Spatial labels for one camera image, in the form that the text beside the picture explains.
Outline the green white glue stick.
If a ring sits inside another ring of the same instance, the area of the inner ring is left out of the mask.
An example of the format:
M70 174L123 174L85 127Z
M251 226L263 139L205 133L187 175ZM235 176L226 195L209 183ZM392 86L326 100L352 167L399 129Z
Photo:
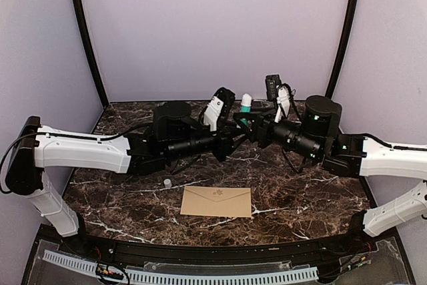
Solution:
M252 109L252 96L248 93L243 94L241 104L240 104L240 112L241 113L249 113Z

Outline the brown kraft paper envelope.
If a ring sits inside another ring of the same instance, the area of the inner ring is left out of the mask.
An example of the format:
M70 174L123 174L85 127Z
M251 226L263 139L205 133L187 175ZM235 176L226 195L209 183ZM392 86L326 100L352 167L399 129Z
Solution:
M250 188L213 188L186 186L181 202L181 215L250 218L252 197Z

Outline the white glue stick cap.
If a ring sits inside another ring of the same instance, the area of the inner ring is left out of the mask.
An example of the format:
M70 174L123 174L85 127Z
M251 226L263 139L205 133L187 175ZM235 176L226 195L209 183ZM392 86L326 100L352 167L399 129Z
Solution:
M165 179L165 180L163 181L163 183L164 183L164 186L165 186L166 188L171 188L171 186L172 186L172 183L171 183L171 180L170 180L170 179Z

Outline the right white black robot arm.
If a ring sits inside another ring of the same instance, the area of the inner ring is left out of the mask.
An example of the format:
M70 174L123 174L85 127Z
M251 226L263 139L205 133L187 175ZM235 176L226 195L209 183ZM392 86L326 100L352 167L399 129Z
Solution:
M366 237L374 238L426 215L426 146L388 143L368 133L341 133L341 115L340 104L312 95L305 101L300 122L277 121L273 111L235 113L233 119L259 147L277 144L287 152L313 160L335 176L395 176L419 180L410 191L388 203L352 216L340 247L347 254L355 254L365 245Z

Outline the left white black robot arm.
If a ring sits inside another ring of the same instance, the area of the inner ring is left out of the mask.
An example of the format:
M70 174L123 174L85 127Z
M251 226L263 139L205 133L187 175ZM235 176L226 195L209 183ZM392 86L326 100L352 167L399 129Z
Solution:
M229 112L221 103L209 104L194 119L190 104L169 101L153 110L151 122L116 135L61 131L41 125L39 117L31 116L3 156L2 161L9 164L4 194L27 198L60 236L68 238L71 248L87 256L94 250L94 241L85 234L84 220L59 195L45 168L147 176L176 160L207 152L222 162L245 140L243 127L228 119Z

